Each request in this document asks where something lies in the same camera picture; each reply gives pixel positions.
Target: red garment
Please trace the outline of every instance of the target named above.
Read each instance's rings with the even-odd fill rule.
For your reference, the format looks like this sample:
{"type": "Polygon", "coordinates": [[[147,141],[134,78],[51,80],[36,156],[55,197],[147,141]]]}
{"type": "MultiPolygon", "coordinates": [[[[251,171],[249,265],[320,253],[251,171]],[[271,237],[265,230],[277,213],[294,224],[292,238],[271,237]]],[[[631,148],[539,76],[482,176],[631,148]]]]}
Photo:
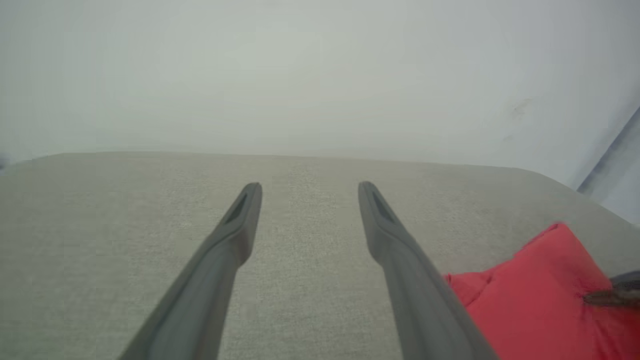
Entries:
{"type": "Polygon", "coordinates": [[[611,282],[564,224],[492,269],[445,278],[502,360],[640,359],[640,311],[583,303],[611,282]]]}

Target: gray fabric surface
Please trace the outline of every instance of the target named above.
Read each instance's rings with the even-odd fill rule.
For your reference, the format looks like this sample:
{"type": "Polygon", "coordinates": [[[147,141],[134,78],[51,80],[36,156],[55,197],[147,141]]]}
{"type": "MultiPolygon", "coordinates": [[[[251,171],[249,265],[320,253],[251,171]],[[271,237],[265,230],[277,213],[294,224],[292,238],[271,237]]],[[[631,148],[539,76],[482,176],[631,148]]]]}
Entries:
{"type": "Polygon", "coordinates": [[[0,176],[0,357],[114,359],[240,189],[262,214],[221,359],[400,359],[357,184],[370,180],[442,272],[484,270],[567,222],[610,275],[637,229],[517,169],[272,156],[62,154],[0,176]]]}

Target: red cloth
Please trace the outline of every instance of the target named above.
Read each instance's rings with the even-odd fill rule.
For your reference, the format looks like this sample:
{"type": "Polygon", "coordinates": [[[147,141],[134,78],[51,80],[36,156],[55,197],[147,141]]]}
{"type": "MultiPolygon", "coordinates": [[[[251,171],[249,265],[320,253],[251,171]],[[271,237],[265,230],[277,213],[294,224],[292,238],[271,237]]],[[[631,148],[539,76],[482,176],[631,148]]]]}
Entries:
{"type": "Polygon", "coordinates": [[[640,359],[640,311],[583,303],[611,282],[564,224],[492,269],[445,278],[502,360],[640,359]]]}

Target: folded red cloth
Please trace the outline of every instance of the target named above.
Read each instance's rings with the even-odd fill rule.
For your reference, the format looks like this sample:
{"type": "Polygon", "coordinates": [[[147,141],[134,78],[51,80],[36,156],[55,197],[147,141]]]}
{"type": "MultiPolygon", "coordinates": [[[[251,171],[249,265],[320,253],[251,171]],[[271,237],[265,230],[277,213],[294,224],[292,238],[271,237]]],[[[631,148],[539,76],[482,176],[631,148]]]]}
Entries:
{"type": "Polygon", "coordinates": [[[564,224],[492,269],[445,278],[502,360],[640,359],[640,311],[582,301],[611,282],[564,224]]]}

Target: red fabric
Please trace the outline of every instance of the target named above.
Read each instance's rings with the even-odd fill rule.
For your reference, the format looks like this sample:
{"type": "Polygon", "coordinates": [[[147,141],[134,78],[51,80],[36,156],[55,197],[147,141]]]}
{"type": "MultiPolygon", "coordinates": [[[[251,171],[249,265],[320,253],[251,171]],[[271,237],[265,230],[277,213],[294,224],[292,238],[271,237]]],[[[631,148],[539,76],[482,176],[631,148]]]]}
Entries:
{"type": "Polygon", "coordinates": [[[640,312],[583,303],[611,282],[564,224],[492,269],[445,278],[502,360],[640,359],[640,312]]]}

